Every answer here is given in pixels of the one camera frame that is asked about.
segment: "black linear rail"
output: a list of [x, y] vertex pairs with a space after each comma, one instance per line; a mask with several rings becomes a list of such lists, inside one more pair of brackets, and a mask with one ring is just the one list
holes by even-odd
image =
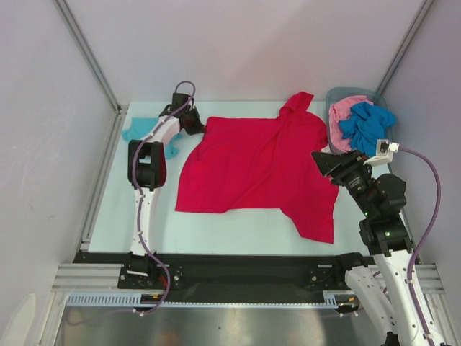
[[[348, 289], [335, 256], [157, 254], [169, 265], [167, 301], [188, 303], [323, 303], [324, 290]], [[79, 252], [74, 263], [122, 264], [119, 288], [162, 289], [161, 280], [129, 275], [130, 254]], [[372, 264], [371, 257], [365, 257]]]

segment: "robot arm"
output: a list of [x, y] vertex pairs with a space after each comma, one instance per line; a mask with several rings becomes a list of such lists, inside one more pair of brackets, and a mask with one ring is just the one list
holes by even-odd
[[[389, 156], [388, 141], [381, 141], [379, 147], [384, 149], [379, 150], [382, 156]], [[373, 324], [382, 332], [384, 345], [445, 345], [442, 334], [434, 326], [416, 273], [408, 280], [413, 245], [399, 215], [406, 204], [405, 182], [393, 174], [372, 178], [368, 158], [357, 150], [341, 155], [314, 152], [312, 156], [321, 174], [328, 176], [332, 184], [345, 186], [366, 216], [359, 224], [360, 235], [381, 272], [390, 301], [364, 265], [361, 254], [341, 255], [338, 261], [343, 267], [344, 282], [356, 293]], [[412, 290], [417, 301], [413, 299]], [[429, 333], [424, 332], [418, 309]]]
[[[204, 133], [205, 127], [200, 122], [199, 113], [194, 106], [193, 97], [188, 94], [174, 93], [172, 102], [167, 105], [159, 115], [159, 122], [148, 135], [140, 140], [130, 141], [128, 144], [128, 180], [134, 187], [135, 193], [135, 222], [130, 252], [137, 257], [146, 258], [146, 251], [138, 236], [138, 222], [143, 230], [143, 238], [146, 246], [152, 253], [156, 252], [156, 244], [152, 244], [154, 222], [151, 222], [161, 187], [166, 181], [166, 160], [164, 146], [181, 131], [185, 129], [189, 135]], [[136, 174], [136, 182], [133, 182], [132, 174]], [[140, 265], [130, 266], [127, 271], [130, 274], [149, 276], [149, 270], [145, 261]]]

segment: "metal floor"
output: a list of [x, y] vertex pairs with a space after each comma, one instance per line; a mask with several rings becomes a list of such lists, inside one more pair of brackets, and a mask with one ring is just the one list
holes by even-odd
[[381, 345], [366, 312], [297, 308], [160, 308], [154, 315], [115, 314], [70, 326], [109, 308], [66, 307], [55, 346], [373, 346]]

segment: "pink cloth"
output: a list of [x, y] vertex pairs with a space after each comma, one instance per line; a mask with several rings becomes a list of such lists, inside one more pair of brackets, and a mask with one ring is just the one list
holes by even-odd
[[310, 155], [328, 143], [323, 121], [306, 111], [312, 98], [296, 94], [277, 119], [209, 118], [182, 169], [176, 210], [280, 208], [302, 237], [333, 243], [338, 187]]
[[366, 96], [349, 96], [330, 106], [330, 140], [332, 144], [341, 151], [351, 151], [351, 139], [343, 139], [343, 131], [339, 128], [340, 120], [347, 120], [351, 117], [351, 107], [360, 102], [373, 102], [367, 100]]

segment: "stainless steel surface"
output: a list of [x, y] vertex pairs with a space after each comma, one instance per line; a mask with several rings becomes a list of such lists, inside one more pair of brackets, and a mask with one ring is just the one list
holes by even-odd
[[[70, 308], [67, 321], [110, 309]], [[339, 318], [314, 309], [160, 308], [152, 316], [114, 314], [75, 327], [61, 324], [55, 346], [373, 346], [381, 345], [365, 312]]]
[[416, 34], [421, 28], [421, 25], [424, 23], [424, 20], [427, 18], [429, 11], [432, 9], [433, 5], [436, 2], [437, 0], [424, 0], [423, 4], [421, 5], [418, 11], [418, 14], [413, 20], [413, 23], [411, 23], [410, 28], [408, 29], [402, 43], [400, 44], [397, 53], [394, 55], [392, 63], [390, 63], [388, 70], [386, 71], [384, 77], [380, 82], [379, 87], [376, 90], [378, 93], [383, 94], [384, 91], [387, 89], [391, 79], [394, 77], [394, 74], [397, 71], [397, 68], [402, 62], [403, 57], [410, 48], [411, 43], [413, 42]]
[[89, 47], [89, 44], [86, 41], [86, 38], [79, 27], [79, 24], [76, 21], [76, 18], [72, 14], [71, 8], [69, 7], [67, 1], [53, 0], [53, 2], [55, 3], [56, 8], [63, 17], [64, 22], [66, 23], [67, 28], [71, 32], [71, 35], [73, 36], [77, 46], [80, 48], [80, 51], [82, 52], [86, 62], [89, 65], [89, 68], [91, 69], [91, 72], [93, 72], [93, 75], [96, 77], [96, 80], [101, 86], [102, 91], [104, 92], [104, 95], [107, 98], [107, 101], [109, 101], [114, 111], [118, 112], [119, 106], [117, 99], [115, 98], [114, 92], [112, 91], [109, 83], [107, 82], [106, 77], [102, 73], [101, 67], [99, 66], [96, 58], [94, 57], [94, 54], [91, 48]]

